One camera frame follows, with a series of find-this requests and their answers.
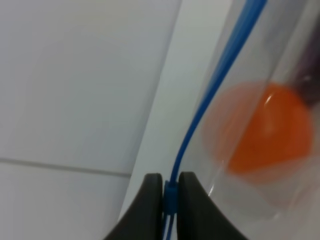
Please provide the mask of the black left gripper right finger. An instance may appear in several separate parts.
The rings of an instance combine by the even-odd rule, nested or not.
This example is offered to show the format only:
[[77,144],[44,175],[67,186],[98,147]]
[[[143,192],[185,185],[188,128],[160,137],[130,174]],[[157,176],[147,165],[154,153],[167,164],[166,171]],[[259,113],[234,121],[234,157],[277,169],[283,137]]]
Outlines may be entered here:
[[246,240],[210,199],[193,172],[178,179],[177,238],[179,240]]

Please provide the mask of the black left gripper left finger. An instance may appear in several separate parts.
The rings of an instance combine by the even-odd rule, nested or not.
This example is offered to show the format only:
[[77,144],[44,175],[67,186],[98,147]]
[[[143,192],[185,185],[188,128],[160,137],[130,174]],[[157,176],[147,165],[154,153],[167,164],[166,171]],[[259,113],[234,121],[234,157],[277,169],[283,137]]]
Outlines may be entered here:
[[148,173],[133,202],[106,240],[160,240],[162,238],[163,179]]

